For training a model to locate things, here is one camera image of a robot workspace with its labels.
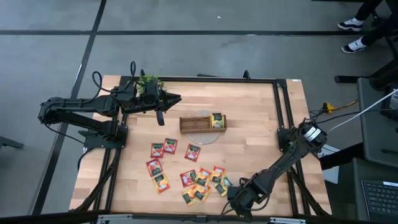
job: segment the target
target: white sneaker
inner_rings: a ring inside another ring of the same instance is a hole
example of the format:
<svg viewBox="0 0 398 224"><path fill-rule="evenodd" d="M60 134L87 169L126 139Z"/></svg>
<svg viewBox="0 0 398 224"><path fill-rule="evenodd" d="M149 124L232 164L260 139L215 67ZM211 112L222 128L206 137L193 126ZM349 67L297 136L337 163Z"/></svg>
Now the white sneaker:
<svg viewBox="0 0 398 224"><path fill-rule="evenodd" d="M362 37L361 37L358 40L355 40L354 42L349 43L348 45L342 47L341 51L346 54L353 54L355 52L365 50L366 47L367 47L366 45L362 44Z"/></svg>
<svg viewBox="0 0 398 224"><path fill-rule="evenodd" d="M340 22L339 24L337 24L337 27L342 30L352 30L355 32L359 32L363 27L363 21L359 21L354 18L344 22Z"/></svg>

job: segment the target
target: wooden tabletop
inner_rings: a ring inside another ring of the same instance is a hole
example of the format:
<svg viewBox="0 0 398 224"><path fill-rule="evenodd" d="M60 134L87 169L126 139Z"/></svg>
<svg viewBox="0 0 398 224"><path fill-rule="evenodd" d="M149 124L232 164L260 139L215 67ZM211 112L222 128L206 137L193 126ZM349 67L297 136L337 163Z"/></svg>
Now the wooden tabletop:
<svg viewBox="0 0 398 224"><path fill-rule="evenodd" d="M112 89L119 85L120 76L104 76L103 87ZM294 123L308 117L303 86L300 80L287 80ZM165 89L182 96L182 101L164 115L165 126L158 126L154 112L131 114L127 120L129 134L122 150L112 212L219 215L226 197L220 197L214 184L205 202L188 207L183 198L184 188L180 174L202 167L226 169L230 181L238 184L240 177L250 178L255 172L269 167L282 154L279 151L276 129L278 119L271 84L263 83L198 83L166 82ZM283 94L280 91L284 121ZM188 144L194 144L180 134L178 119L199 110L218 111L226 115L228 128L212 144L202 145L197 162L184 159ZM107 120L98 114L95 119ZM158 194L146 168L150 161L151 143L164 142L165 138L178 140L175 154L165 154L160 159L171 188ZM93 190L100 175L104 149L87 154L81 162L70 208L76 208ZM326 187L319 161L308 155L302 159L305 183L317 202L331 213ZM104 207L107 186L104 188L100 208ZM302 212L299 188L296 186L298 207ZM286 174L277 179L268 206L253 215L292 215Z"/></svg>

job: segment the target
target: wooden tray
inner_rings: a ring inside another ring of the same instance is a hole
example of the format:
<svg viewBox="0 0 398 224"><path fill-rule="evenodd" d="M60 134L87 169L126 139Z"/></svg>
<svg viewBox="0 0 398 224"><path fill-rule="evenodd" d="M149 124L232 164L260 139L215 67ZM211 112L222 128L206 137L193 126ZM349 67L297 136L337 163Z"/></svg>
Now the wooden tray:
<svg viewBox="0 0 398 224"><path fill-rule="evenodd" d="M197 116L190 118L180 118L180 133L181 134L197 134L197 133L215 133L226 131L226 116L224 116L223 128L211 128L211 116Z"/></svg>

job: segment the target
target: keyboard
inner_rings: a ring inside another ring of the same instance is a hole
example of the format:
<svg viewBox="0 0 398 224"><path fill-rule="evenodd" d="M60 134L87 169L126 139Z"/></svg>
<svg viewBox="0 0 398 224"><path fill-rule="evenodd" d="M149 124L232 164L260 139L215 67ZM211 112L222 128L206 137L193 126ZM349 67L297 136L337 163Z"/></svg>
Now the keyboard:
<svg viewBox="0 0 398 224"><path fill-rule="evenodd" d="M396 223L398 219L398 183L362 180L369 221Z"/></svg>

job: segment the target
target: green plant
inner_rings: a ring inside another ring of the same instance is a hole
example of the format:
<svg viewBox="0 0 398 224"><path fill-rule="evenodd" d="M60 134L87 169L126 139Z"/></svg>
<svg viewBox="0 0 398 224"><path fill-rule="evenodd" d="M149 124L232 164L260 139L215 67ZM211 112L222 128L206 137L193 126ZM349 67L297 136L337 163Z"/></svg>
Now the green plant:
<svg viewBox="0 0 398 224"><path fill-rule="evenodd" d="M139 77L139 79L138 79L138 82L137 82L138 93L143 94L145 92L145 83L152 82L152 79L154 79L154 78L157 80L157 84L158 84L159 88L162 89L164 87L164 82L160 81L157 76L145 75L145 76Z"/></svg>

